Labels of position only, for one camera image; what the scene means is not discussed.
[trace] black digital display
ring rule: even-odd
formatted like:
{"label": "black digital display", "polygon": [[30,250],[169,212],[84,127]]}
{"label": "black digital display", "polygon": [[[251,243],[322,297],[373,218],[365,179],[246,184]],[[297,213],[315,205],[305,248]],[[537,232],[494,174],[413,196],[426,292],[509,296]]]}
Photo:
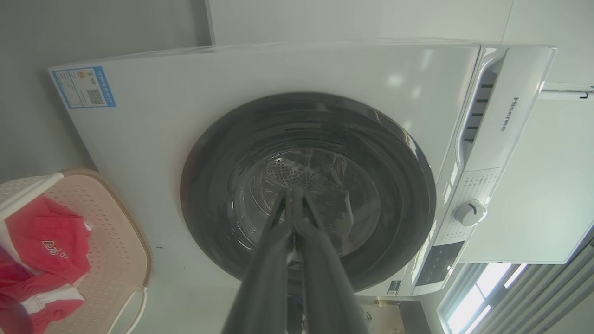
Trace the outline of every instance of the black digital display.
{"label": "black digital display", "polygon": [[416,286],[441,282],[446,279],[448,271],[454,265],[464,241],[455,244],[433,246],[421,270]]}

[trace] white basket handle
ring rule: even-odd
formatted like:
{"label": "white basket handle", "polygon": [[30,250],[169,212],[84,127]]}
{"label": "white basket handle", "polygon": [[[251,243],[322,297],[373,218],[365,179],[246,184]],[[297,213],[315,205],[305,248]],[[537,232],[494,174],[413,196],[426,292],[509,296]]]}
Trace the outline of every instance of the white basket handle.
{"label": "white basket handle", "polygon": [[136,327],[136,325],[140,321],[140,318],[143,316],[144,308],[147,305],[147,288],[146,288],[146,286],[140,286],[140,289],[132,292],[132,294],[130,295],[130,297],[128,297],[128,300],[126,301],[126,304],[124,304],[124,307],[122,307],[122,309],[119,311],[118,316],[115,318],[115,320],[113,321],[111,327],[109,328],[108,334],[111,333],[111,330],[113,329],[115,323],[118,322],[119,317],[122,315],[122,313],[124,312],[124,310],[126,309],[126,307],[128,306],[128,304],[130,303],[130,301],[132,300],[132,297],[134,296],[134,294],[136,292],[140,292],[142,294],[142,299],[140,300],[140,307],[138,308],[138,312],[134,316],[134,319],[132,319],[132,322],[128,325],[128,327],[126,328],[126,330],[122,332],[122,334],[130,334],[132,332],[132,330],[134,330],[134,328]]}

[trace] white fabric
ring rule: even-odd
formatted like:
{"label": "white fabric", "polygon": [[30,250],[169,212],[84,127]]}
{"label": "white fabric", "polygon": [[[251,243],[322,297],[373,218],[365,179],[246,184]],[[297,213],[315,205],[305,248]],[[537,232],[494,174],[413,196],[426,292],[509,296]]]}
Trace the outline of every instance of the white fabric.
{"label": "white fabric", "polygon": [[23,301],[21,305],[27,310],[28,314],[33,314],[41,311],[45,308],[46,304],[52,303],[57,300],[82,300],[84,301],[83,295],[71,284],[65,284],[61,287],[36,294]]}
{"label": "white fabric", "polygon": [[12,243],[12,239],[10,238],[10,234],[8,233],[8,227],[6,226],[6,221],[0,221],[0,246],[4,248],[4,250],[12,257],[12,259],[27,269],[34,275],[41,275],[43,272],[31,268],[21,260],[21,257],[18,255],[17,249],[14,248],[14,244]]}

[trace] laundry basket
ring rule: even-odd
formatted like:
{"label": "laundry basket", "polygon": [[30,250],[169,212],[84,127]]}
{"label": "laundry basket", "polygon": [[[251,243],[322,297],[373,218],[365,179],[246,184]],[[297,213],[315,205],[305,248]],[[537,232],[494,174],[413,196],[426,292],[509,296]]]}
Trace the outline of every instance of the laundry basket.
{"label": "laundry basket", "polygon": [[140,293],[140,308],[124,331],[130,333],[146,305],[151,264],[148,242],[130,210],[98,173],[73,169],[1,184],[0,221],[41,194],[78,213],[92,229],[91,269],[77,284],[86,301],[66,319],[51,323],[46,333],[107,334]]}

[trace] front-loading washing machine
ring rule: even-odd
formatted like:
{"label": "front-loading washing machine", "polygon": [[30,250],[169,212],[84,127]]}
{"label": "front-loading washing machine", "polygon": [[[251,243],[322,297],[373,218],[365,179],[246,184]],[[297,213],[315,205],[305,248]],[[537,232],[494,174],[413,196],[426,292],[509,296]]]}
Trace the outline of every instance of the front-loading washing machine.
{"label": "front-loading washing machine", "polygon": [[[411,296],[451,274],[554,54],[442,40],[274,43],[49,72],[147,234],[159,282],[237,288],[276,193],[300,185],[354,289]],[[294,294],[299,268],[289,263]]]}

